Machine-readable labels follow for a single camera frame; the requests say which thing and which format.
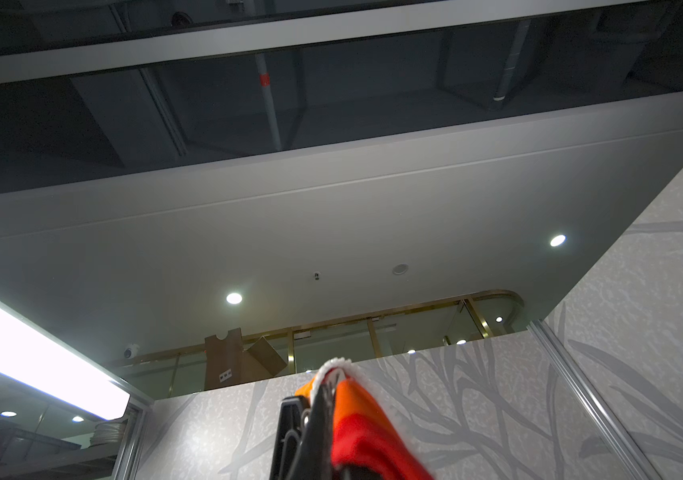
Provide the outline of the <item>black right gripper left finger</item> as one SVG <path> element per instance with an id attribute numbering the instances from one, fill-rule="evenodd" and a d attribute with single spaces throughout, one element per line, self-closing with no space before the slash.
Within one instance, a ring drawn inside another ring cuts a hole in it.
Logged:
<path id="1" fill-rule="evenodd" d="M 281 401 L 269 480 L 287 479 L 298 454 L 305 429 L 305 413 L 310 402 L 305 396 L 286 397 Z"/>

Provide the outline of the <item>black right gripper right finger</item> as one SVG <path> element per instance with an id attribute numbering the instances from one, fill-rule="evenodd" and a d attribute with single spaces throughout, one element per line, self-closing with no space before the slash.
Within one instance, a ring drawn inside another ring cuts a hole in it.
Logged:
<path id="1" fill-rule="evenodd" d="M 336 367 L 317 376 L 316 390 L 312 394 L 311 410 L 306 421 L 297 456 L 293 461 L 294 479 L 338 479 L 339 474 L 333 466 L 334 415 L 337 390 L 345 371 Z"/>

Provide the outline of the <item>red white rainbow kids jacket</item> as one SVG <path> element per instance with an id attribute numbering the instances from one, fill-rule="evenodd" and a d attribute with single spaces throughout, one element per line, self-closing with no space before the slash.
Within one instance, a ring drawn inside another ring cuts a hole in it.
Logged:
<path id="1" fill-rule="evenodd" d="M 334 415 L 332 459 L 338 479 L 431 478 L 371 394 L 371 378 L 353 362 L 343 358 L 327 361 L 297 394 L 305 396 L 311 405 L 316 377 L 336 367 L 347 375 L 337 390 Z"/>

